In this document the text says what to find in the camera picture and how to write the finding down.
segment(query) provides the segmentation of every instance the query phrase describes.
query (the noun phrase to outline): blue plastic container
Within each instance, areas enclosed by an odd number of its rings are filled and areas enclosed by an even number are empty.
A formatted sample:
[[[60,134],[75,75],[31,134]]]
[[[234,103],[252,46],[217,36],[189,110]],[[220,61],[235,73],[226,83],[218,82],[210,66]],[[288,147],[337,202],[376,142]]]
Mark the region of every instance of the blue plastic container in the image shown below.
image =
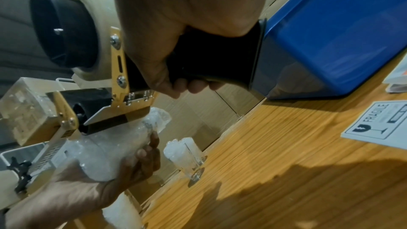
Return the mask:
[[[268,20],[254,78],[270,99],[356,89],[407,45],[407,0],[289,0]]]

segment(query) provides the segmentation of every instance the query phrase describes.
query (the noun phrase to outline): black wristband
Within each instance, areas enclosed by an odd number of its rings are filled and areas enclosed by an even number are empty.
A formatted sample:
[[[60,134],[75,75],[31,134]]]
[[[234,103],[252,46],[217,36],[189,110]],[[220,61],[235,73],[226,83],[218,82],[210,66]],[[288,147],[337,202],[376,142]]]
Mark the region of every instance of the black wristband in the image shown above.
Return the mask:
[[[3,209],[0,211],[0,229],[6,229],[6,213],[10,209]]]

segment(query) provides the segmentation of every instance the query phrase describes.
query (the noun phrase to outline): wrapped item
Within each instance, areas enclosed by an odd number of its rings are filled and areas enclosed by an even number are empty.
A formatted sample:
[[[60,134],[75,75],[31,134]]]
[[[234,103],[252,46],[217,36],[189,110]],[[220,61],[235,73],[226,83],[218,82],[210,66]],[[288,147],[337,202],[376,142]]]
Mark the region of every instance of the wrapped item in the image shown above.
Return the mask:
[[[67,89],[78,89],[73,83]],[[62,90],[56,81],[20,78],[1,98],[0,113],[14,139],[27,146],[48,141],[58,130],[55,106],[47,92]]]
[[[68,140],[60,152],[67,158],[78,159],[91,179],[109,181],[116,178],[122,158],[134,155],[147,145],[151,133],[161,132],[170,121],[171,116],[166,111],[152,107],[141,119]]]

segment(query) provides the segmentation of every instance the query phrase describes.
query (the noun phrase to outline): human hand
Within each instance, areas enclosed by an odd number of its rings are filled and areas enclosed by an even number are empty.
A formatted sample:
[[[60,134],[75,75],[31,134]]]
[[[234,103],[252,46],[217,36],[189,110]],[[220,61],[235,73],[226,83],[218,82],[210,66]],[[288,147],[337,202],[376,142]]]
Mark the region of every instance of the human hand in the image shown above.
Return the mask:
[[[265,0],[115,0],[125,50],[136,63],[150,88],[178,98],[189,90],[218,82],[178,79],[170,82],[165,63],[179,36],[189,26],[226,37],[245,35],[257,22]]]
[[[153,175],[160,168],[157,133],[148,146],[124,158],[116,179],[91,180],[78,161],[57,169],[50,181],[6,213],[6,228],[56,228],[66,221],[110,206],[130,186]]]

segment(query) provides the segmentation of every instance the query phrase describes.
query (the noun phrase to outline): wood grain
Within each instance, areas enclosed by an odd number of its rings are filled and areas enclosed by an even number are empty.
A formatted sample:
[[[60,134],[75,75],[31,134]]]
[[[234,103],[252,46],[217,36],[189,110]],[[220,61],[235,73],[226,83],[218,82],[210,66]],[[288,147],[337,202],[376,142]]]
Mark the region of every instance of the wood grain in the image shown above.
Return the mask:
[[[203,178],[151,202],[147,228],[407,228],[407,151],[340,137],[373,101],[396,58],[348,97],[268,102],[209,153]]]

